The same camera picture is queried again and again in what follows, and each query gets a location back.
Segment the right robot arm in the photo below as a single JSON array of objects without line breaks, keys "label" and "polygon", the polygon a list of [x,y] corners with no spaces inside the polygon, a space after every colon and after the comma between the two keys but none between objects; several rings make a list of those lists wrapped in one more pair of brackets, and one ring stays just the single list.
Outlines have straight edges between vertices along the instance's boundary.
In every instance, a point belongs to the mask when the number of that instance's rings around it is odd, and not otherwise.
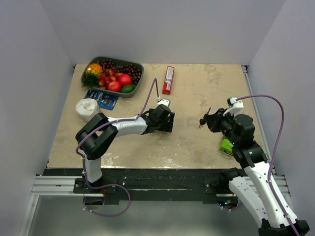
[{"label": "right robot arm", "polygon": [[247,186],[242,174],[231,169],[223,174],[219,187],[233,192],[247,208],[258,225],[261,236],[304,236],[310,230],[305,220],[292,211],[275,183],[262,147],[254,140],[255,126],[247,115],[232,115],[225,109],[206,113],[200,120],[213,133],[221,132],[233,145],[232,155],[252,181],[255,190]]}]

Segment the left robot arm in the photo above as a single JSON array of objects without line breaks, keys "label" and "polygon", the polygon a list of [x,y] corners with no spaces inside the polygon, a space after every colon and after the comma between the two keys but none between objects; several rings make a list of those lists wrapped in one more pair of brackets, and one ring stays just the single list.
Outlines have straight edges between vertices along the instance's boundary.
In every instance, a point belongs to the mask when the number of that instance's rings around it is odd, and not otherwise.
[{"label": "left robot arm", "polygon": [[175,113],[163,104],[130,118],[109,118],[103,113],[96,114],[75,135],[78,144],[76,152],[83,158],[85,188],[91,193],[101,189],[101,157],[115,138],[157,131],[171,133],[174,118]]}]

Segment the black key bunch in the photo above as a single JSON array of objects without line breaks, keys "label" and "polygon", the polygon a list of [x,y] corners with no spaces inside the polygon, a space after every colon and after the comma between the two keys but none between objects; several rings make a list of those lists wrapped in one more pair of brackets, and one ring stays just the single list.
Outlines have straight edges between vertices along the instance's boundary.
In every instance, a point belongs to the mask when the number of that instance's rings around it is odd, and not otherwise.
[{"label": "black key bunch", "polygon": [[211,110],[211,107],[208,109],[208,111],[204,114],[204,116],[203,116],[203,118],[201,118],[200,120],[199,120],[199,129],[201,129],[206,123],[207,123],[207,121],[206,121],[206,116],[208,116],[209,115],[209,112],[210,112],[210,110]]}]

